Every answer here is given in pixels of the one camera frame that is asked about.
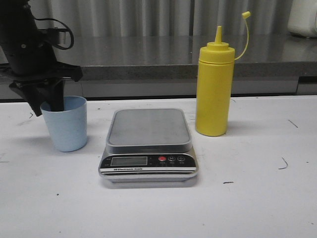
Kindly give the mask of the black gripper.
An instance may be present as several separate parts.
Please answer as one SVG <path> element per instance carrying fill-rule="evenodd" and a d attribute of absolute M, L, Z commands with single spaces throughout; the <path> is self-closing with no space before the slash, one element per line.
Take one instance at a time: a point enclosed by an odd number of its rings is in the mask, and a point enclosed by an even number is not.
<path fill-rule="evenodd" d="M 37 87 L 16 81 L 9 85 L 39 117 L 42 103 L 48 104 L 53 112 L 64 111 L 62 78 L 77 82 L 83 73 L 80 66 L 58 62 L 53 50 L 73 47 L 71 29 L 66 24 L 62 28 L 38 29 L 36 21 L 28 1 L 0 2 L 0 47 L 8 61 L 1 64 L 1 73 L 17 81 L 44 80 Z"/>

